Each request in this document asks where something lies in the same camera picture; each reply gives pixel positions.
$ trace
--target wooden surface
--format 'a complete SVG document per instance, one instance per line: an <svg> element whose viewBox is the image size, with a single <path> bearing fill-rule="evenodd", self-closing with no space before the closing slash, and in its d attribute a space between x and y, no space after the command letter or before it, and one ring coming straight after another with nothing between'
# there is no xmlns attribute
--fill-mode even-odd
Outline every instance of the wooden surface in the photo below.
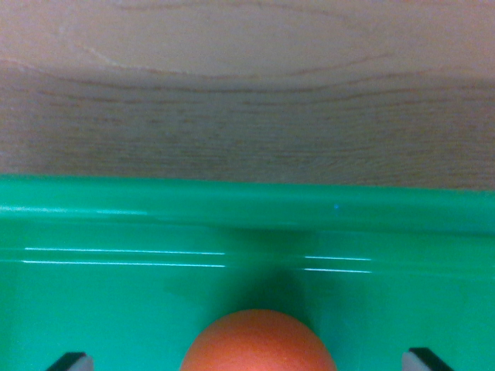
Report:
<svg viewBox="0 0 495 371"><path fill-rule="evenodd" d="M0 6L0 172L495 189L492 2Z"/></svg>

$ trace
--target egg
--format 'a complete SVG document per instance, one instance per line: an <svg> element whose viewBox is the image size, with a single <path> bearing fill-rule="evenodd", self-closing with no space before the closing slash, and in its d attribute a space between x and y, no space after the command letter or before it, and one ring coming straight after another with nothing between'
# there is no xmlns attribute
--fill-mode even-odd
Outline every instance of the egg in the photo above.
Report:
<svg viewBox="0 0 495 371"><path fill-rule="evenodd" d="M336 366L300 321L253 309L226 315L201 332L180 371L336 371Z"/></svg>

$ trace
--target green plastic tray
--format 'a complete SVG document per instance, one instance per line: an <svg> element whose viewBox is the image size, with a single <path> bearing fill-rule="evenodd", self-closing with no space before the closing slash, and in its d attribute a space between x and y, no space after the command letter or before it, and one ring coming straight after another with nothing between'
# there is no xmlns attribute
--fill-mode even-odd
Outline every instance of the green plastic tray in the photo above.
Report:
<svg viewBox="0 0 495 371"><path fill-rule="evenodd" d="M304 321L340 371L412 346L495 367L494 193L4 177L0 231L0 369L176 371L244 308Z"/></svg>

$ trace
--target green plastic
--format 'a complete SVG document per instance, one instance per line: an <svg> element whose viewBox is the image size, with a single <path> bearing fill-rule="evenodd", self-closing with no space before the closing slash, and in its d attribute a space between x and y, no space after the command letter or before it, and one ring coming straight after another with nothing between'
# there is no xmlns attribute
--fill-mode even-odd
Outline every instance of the green plastic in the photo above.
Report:
<svg viewBox="0 0 495 371"><path fill-rule="evenodd" d="M4 177L0 232L0 369L176 371L245 308L304 321L340 371L412 346L495 367L491 192Z"/></svg>

